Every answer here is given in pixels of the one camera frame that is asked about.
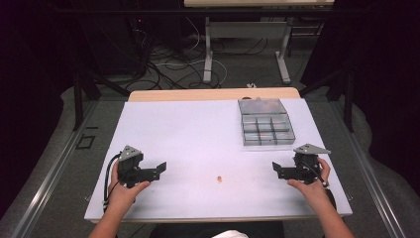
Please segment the person's left hand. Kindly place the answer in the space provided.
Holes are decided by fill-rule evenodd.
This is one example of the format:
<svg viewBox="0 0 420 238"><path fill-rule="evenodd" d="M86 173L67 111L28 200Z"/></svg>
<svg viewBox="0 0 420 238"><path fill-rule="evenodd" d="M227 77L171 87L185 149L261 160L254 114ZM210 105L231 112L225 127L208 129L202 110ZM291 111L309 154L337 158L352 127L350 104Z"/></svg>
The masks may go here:
<svg viewBox="0 0 420 238"><path fill-rule="evenodd" d="M108 186L108 211L114 213L119 212L125 214L132 204L135 202L137 195L146 189L151 183L149 181L142 181L134 187L127 188L123 186L118 180L119 164L113 165L111 181Z"/></svg>

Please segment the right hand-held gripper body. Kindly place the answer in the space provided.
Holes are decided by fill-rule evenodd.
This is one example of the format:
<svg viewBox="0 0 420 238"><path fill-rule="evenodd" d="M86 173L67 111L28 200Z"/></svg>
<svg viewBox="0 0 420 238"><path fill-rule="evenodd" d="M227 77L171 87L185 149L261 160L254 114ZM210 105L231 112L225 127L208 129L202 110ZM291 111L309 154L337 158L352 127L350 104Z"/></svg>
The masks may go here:
<svg viewBox="0 0 420 238"><path fill-rule="evenodd" d="M312 183L320 176L320 163L318 162L319 154L330 154L330 151L311 144L305 144L294 149L295 156L293 158L296 168L298 169L298 178L305 184Z"/></svg>

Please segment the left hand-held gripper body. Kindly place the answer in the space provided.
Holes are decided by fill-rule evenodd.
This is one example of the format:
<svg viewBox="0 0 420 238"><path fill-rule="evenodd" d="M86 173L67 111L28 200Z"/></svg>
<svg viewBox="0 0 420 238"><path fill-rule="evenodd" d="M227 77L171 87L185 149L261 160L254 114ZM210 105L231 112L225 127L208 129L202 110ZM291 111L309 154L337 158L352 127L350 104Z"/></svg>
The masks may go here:
<svg viewBox="0 0 420 238"><path fill-rule="evenodd" d="M126 145L118 159L118 181L131 188L140 181L141 169L139 162L144 158L143 153Z"/></svg>

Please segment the person's right hand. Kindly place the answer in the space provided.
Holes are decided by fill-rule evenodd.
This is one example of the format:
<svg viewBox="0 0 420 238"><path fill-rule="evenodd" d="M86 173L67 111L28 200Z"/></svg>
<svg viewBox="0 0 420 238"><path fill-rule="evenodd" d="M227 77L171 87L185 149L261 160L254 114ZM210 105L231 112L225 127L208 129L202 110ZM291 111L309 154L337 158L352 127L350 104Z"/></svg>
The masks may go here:
<svg viewBox="0 0 420 238"><path fill-rule="evenodd" d="M327 162L321 158L318 159L320 163L320 176L310 184L304 184L296 179L289 179L287 184L298 189L313 209L318 209L330 205L330 199L327 195L325 185L328 184L330 167Z"/></svg>

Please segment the person's dark clothing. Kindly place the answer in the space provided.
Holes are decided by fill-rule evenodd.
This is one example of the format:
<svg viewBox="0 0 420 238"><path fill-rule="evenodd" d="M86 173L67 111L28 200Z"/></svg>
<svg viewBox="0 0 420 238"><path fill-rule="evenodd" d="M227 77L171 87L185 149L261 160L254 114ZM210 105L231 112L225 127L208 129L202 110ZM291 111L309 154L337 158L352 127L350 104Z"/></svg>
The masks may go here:
<svg viewBox="0 0 420 238"><path fill-rule="evenodd" d="M243 232L249 238L285 238L280 221L160 224L150 238L211 238L227 230Z"/></svg>

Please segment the clear plastic compartment box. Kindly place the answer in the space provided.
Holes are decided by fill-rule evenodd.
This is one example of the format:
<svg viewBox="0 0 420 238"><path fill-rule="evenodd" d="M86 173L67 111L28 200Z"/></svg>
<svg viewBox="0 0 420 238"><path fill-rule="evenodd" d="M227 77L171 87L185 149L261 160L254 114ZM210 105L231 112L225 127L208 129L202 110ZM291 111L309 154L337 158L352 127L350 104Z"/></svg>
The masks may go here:
<svg viewBox="0 0 420 238"><path fill-rule="evenodd" d="M296 137L286 109L279 99L238 101L245 146L291 145Z"/></svg>

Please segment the person's white clothing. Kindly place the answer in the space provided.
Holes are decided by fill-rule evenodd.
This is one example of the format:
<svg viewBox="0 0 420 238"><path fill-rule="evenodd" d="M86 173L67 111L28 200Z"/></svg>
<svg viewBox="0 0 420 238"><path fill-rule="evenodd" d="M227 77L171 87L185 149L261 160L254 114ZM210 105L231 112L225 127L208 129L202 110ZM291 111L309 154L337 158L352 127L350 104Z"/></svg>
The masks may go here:
<svg viewBox="0 0 420 238"><path fill-rule="evenodd" d="M249 236L237 230L227 230L211 238L249 238Z"/></svg>

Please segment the black metal stand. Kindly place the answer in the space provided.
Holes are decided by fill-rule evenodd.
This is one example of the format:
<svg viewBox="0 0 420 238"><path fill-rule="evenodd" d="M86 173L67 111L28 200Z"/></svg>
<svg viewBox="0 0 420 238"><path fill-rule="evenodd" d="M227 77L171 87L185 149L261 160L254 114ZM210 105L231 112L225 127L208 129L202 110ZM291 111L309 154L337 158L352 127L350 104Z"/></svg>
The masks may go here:
<svg viewBox="0 0 420 238"><path fill-rule="evenodd" d="M127 89L122 88L91 69L83 68L77 70L73 74L73 98L75 112L74 131L77 131L84 121L83 95L86 95L89 100L95 101L99 100L102 96L97 84L103 84L123 96L129 96L131 94L131 92Z"/></svg>
<svg viewBox="0 0 420 238"><path fill-rule="evenodd" d="M343 122L347 129L353 133L353 100L354 100L354 86L355 86L355 69L351 66L343 66L340 69L334 70L325 77L322 77L315 83L305 86L299 90L301 96L305 96L309 92L316 90L326 84L330 84L330 89L327 92L328 101L338 101L341 96L345 97Z"/></svg>

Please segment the white desk with metal legs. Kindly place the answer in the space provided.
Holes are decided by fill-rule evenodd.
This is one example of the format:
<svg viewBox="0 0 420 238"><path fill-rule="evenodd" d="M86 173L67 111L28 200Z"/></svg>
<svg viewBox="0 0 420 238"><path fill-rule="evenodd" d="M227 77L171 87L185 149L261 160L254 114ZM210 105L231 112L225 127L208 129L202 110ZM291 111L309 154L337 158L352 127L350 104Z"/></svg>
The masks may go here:
<svg viewBox="0 0 420 238"><path fill-rule="evenodd" d="M324 10L331 7L335 0L184 0L184 6L193 10ZM215 22L205 18L205 64L203 81L211 80L213 39L278 39L280 50L275 53L280 79L283 83L291 82L284 56L291 38L293 18L286 17L282 21L238 21L229 16L228 20Z"/></svg>

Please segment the aluminium floor rail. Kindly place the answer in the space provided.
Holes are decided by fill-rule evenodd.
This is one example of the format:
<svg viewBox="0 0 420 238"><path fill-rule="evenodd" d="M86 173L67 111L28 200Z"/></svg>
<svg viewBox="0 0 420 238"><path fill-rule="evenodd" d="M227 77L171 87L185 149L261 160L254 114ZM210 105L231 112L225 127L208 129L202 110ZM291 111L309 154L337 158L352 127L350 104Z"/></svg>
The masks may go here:
<svg viewBox="0 0 420 238"><path fill-rule="evenodd" d="M26 206L19 223L16 225L10 238L28 238L34 229L39 217L47 205L53 191L65 171L70 157L75 150L76 143L82 138L82 132L86 122L90 119L98 102L92 101L86 103L86 109L82 113L83 119L78 129L71 129L66 137L65 144L58 148L59 153L53 157L50 165L46 165L48 171L44 176L38 189L31 198L31 202Z"/></svg>
<svg viewBox="0 0 420 238"><path fill-rule="evenodd" d="M348 126L344 122L344 111L341 109L340 103L331 102L330 105L340 127L344 131L344 134L351 145L353 152L355 153L356 164L359 167L360 173L367 186L367 190L369 191L376 210L378 211L390 238L406 238L405 232L403 231L387 197L375 177L374 169L368 161L367 155L357 141L354 133L348 129Z"/></svg>

